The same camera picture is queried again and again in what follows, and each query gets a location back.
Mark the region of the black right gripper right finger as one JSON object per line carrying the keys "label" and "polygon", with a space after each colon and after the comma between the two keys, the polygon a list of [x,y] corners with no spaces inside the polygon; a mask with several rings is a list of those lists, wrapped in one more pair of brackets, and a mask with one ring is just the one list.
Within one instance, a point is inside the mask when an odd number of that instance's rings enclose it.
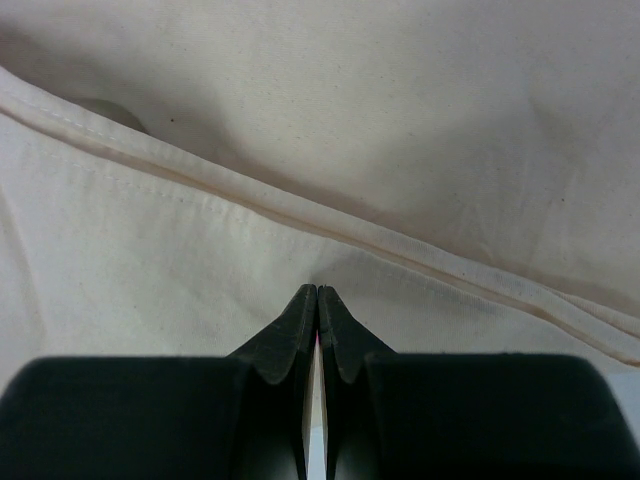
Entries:
{"label": "black right gripper right finger", "polygon": [[369,354],[395,351],[360,323],[337,291],[322,286],[318,292],[319,339],[326,384],[353,384]]}

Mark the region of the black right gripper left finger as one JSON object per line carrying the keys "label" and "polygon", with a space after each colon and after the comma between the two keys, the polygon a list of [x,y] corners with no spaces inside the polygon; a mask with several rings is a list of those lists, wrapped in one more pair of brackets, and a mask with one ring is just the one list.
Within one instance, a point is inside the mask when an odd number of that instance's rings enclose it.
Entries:
{"label": "black right gripper left finger", "polygon": [[317,287],[302,285],[281,314],[228,355],[247,362],[268,385],[289,377],[306,385],[316,341]]}

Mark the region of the beige cloth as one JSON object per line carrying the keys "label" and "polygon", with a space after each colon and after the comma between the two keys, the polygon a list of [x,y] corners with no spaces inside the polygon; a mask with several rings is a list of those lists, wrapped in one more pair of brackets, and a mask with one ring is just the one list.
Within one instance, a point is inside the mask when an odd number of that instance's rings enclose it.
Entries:
{"label": "beige cloth", "polygon": [[[228,355],[333,287],[353,384]],[[5,1],[5,479],[635,479],[635,1]]]}

